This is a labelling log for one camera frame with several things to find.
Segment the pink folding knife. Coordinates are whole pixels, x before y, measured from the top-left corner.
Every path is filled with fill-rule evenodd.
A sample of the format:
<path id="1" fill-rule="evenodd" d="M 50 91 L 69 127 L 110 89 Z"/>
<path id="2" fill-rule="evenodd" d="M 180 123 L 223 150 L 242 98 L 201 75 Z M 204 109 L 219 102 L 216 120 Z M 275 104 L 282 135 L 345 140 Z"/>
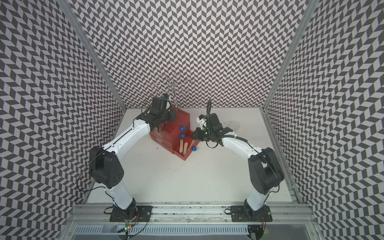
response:
<path id="1" fill-rule="evenodd" d="M 184 140 L 180 139 L 179 153 L 183 153 L 183 151 L 184 151 Z"/>
<path id="2" fill-rule="evenodd" d="M 184 144 L 184 151 L 183 151 L 184 155 L 186 155 L 187 152 L 188 152 L 188 146 L 189 146 L 189 143 L 185 142 L 185 144 Z"/>

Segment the red plastic drawer cabinet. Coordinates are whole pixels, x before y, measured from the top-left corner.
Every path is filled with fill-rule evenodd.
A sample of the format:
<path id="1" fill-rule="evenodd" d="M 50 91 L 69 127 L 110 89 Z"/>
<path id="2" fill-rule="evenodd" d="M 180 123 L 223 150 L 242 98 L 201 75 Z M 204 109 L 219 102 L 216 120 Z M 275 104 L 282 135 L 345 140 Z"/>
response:
<path id="1" fill-rule="evenodd" d="M 160 126 L 160 130 L 155 128 L 150 132 L 153 141 L 161 145 L 163 148 L 172 152 L 177 144 L 177 140 L 181 139 L 181 134 L 187 134 L 191 130 L 190 114 L 172 106 L 176 111 L 176 120 L 174 122 L 166 122 Z M 185 130 L 180 131 L 180 126 L 184 126 Z"/>

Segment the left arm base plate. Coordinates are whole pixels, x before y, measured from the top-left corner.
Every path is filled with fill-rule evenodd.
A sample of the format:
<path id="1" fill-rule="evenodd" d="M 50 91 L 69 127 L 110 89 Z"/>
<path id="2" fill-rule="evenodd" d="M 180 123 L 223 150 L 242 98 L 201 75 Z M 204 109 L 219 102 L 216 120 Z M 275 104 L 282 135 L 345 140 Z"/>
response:
<path id="1" fill-rule="evenodd" d="M 153 206 L 134 206 L 127 210 L 122 210 L 113 206 L 110 222 L 148 222 L 152 215 Z"/>

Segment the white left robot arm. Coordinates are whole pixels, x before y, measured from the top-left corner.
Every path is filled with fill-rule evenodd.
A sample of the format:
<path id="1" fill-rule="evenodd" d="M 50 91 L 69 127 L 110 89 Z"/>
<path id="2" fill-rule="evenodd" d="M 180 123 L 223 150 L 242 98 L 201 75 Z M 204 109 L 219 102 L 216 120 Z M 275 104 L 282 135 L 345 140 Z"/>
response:
<path id="1" fill-rule="evenodd" d="M 89 174 L 101 184 L 113 199 L 116 209 L 130 212 L 136 205 L 123 182 L 122 158 L 141 138 L 166 122 L 173 122 L 176 112 L 171 107 L 169 96 L 154 97 L 151 105 L 134 118 L 132 125 L 111 142 L 90 149 Z"/>

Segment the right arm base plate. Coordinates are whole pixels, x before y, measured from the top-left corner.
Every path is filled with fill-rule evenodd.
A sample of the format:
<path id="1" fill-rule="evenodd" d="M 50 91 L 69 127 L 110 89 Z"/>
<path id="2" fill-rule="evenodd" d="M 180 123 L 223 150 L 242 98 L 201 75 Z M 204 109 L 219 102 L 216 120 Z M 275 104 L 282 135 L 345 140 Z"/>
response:
<path id="1" fill-rule="evenodd" d="M 230 206 L 232 222 L 272 222 L 270 207 L 262 206 L 259 210 L 253 211 L 246 206 Z"/>

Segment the red bottom drawer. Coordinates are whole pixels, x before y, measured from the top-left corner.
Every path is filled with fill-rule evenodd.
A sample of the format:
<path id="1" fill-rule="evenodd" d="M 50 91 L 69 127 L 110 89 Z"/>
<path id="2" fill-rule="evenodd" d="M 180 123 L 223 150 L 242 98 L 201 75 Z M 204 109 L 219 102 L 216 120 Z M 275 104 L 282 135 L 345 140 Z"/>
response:
<path id="1" fill-rule="evenodd" d="M 183 161 L 186 161 L 191 153 L 197 151 L 197 145 L 200 143 L 199 141 L 191 138 L 193 133 L 193 131 L 189 131 L 185 134 L 186 136 L 184 139 L 177 140 L 177 144 L 172 150 L 173 154 L 181 158 Z"/>

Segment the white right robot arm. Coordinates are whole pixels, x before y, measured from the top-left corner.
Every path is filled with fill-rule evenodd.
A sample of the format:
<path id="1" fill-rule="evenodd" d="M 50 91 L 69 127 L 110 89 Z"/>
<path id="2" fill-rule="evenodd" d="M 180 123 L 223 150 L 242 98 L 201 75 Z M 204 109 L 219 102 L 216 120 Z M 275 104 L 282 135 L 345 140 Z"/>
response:
<path id="1" fill-rule="evenodd" d="M 279 191 L 280 183 L 285 180 L 274 150 L 251 145 L 247 139 L 239 137 L 231 128 L 224 128 L 216 114 L 200 115 L 197 123 L 199 127 L 191 135 L 192 139 L 217 143 L 246 161 L 254 190 L 245 200 L 245 207 L 252 212 L 260 210 L 269 195 Z"/>

